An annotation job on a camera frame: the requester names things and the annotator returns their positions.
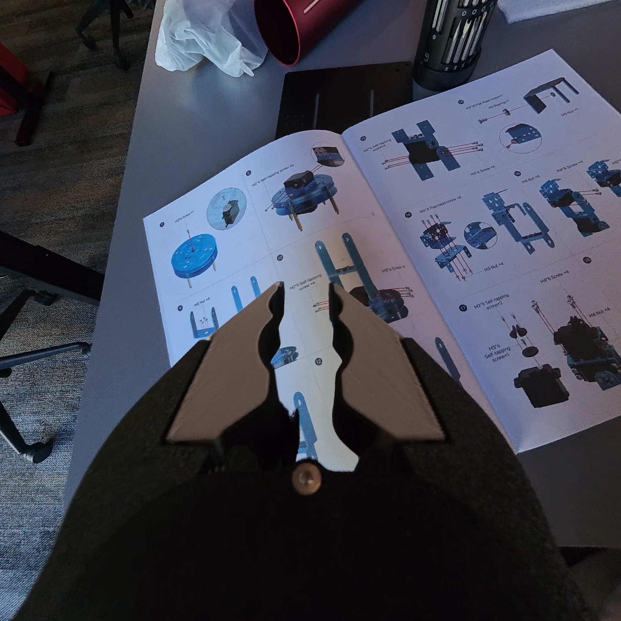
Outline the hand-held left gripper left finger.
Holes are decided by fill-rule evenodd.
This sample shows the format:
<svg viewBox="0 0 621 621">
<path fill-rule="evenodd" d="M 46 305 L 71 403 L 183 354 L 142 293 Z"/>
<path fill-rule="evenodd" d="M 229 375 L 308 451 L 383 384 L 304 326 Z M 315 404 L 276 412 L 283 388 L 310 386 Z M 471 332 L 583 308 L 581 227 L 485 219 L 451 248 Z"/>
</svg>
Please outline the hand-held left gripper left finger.
<svg viewBox="0 0 621 621">
<path fill-rule="evenodd" d="M 242 420 L 252 442 L 286 427 L 271 360 L 280 347 L 284 284 L 277 282 L 215 332 L 167 434 L 170 443 L 232 443 Z"/>
</svg>

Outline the white instruction booklet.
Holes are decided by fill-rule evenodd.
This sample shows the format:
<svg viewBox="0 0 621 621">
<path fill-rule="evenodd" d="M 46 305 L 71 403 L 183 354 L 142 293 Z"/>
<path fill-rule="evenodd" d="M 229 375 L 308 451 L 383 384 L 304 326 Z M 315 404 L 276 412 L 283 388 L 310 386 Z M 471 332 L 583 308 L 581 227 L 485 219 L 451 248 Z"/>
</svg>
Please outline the white instruction booklet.
<svg viewBox="0 0 621 621">
<path fill-rule="evenodd" d="M 355 460 L 330 420 L 331 283 L 518 452 L 620 415 L 620 113 L 554 51 L 342 135 L 280 138 L 144 226 L 171 364 L 284 283 L 273 364 L 300 458 Z"/>
</svg>

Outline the black slotted metal plate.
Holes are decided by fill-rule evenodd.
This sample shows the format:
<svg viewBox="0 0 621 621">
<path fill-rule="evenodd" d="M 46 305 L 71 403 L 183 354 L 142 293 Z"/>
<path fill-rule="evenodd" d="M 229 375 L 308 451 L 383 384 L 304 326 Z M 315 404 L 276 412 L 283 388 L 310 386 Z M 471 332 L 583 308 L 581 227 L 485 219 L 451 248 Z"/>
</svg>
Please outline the black slotted metal plate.
<svg viewBox="0 0 621 621">
<path fill-rule="evenodd" d="M 341 134 L 365 119 L 411 103 L 408 61 L 289 72 L 275 138 L 303 130 Z"/>
</svg>

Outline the black screwdriver bit holder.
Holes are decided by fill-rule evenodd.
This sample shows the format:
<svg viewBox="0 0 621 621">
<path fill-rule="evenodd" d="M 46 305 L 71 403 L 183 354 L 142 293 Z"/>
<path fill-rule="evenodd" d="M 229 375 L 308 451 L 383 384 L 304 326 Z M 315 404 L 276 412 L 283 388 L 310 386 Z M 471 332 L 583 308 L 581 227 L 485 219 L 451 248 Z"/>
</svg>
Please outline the black screwdriver bit holder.
<svg viewBox="0 0 621 621">
<path fill-rule="evenodd" d="M 428 1 L 412 75 L 431 91 L 467 82 L 480 57 L 481 41 L 496 1 Z"/>
</svg>

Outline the red metal tube case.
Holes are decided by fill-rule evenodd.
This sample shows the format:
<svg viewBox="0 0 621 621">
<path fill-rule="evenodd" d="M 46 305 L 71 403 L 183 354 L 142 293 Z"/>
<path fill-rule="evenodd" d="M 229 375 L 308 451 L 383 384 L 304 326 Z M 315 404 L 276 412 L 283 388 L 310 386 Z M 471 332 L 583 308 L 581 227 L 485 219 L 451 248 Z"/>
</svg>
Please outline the red metal tube case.
<svg viewBox="0 0 621 621">
<path fill-rule="evenodd" d="M 260 34 L 284 66 L 295 66 L 360 1 L 254 1 Z"/>
</svg>

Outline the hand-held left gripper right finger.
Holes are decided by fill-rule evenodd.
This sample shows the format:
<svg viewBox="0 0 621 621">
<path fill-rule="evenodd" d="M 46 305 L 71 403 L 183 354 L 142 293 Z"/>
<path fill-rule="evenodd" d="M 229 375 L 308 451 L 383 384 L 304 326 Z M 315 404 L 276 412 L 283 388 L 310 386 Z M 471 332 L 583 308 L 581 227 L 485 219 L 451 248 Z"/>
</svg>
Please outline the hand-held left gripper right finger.
<svg viewBox="0 0 621 621">
<path fill-rule="evenodd" d="M 439 441 L 444 431 L 400 335 L 342 287 L 330 285 L 332 345 L 341 358 L 332 420 L 342 441 Z"/>
</svg>

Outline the black office chair base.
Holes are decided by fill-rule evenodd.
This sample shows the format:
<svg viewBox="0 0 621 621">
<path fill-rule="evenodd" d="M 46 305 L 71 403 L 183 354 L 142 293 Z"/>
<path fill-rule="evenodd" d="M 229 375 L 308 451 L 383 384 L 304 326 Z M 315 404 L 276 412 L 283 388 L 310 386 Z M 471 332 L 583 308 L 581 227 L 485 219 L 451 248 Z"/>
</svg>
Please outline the black office chair base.
<svg viewBox="0 0 621 621">
<path fill-rule="evenodd" d="M 50 306 L 58 296 L 63 296 L 98 306 L 104 284 L 104 275 L 99 272 L 2 231 L 1 276 L 24 281 L 31 286 L 22 291 L 1 313 L 1 339 L 28 299 L 34 298 L 40 304 Z M 15 366 L 77 350 L 89 357 L 91 345 L 73 342 L 2 356 L 1 377 L 9 377 Z M 2 403 L 1 435 L 17 454 L 35 464 L 47 459 L 53 448 L 53 439 L 45 443 L 27 444 Z"/>
<path fill-rule="evenodd" d="M 115 64 L 122 70 L 128 70 L 130 62 L 124 58 L 120 50 L 120 15 L 124 13 L 128 19 L 134 18 L 134 13 L 129 6 L 130 3 L 146 11 L 154 11 L 156 6 L 155 1 L 92 1 L 75 29 L 76 35 L 80 38 L 84 46 L 91 51 L 95 51 L 97 49 L 95 39 L 91 35 L 85 34 L 84 31 L 100 15 L 105 12 L 109 13 Z"/>
</svg>

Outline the grey desk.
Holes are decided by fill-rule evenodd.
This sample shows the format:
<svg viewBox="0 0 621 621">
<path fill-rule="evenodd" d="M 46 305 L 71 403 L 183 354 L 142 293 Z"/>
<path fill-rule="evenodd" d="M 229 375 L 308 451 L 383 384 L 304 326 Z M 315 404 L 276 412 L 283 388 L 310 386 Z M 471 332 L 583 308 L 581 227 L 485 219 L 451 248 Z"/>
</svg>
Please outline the grey desk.
<svg viewBox="0 0 621 621">
<path fill-rule="evenodd" d="M 64 499 L 98 449 L 169 368 L 143 218 L 275 137 L 286 68 L 268 57 L 251 78 L 211 65 L 168 72 L 153 60 L 153 17 Z M 507 24 L 496 10 L 474 78 L 555 49 L 620 108 L 620 2 Z M 520 461 L 561 546 L 620 547 L 620 422 Z"/>
</svg>

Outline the thin white plastic bag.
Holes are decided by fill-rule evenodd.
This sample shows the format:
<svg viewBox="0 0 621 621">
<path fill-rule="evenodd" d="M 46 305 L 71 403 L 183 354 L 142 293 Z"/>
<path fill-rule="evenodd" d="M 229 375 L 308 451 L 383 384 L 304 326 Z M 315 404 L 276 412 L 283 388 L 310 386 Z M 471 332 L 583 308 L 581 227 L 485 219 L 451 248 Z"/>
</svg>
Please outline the thin white plastic bag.
<svg viewBox="0 0 621 621">
<path fill-rule="evenodd" d="M 253 1 L 167 1 L 155 61 L 186 71 L 207 58 L 224 73 L 253 75 L 267 55 Z"/>
</svg>

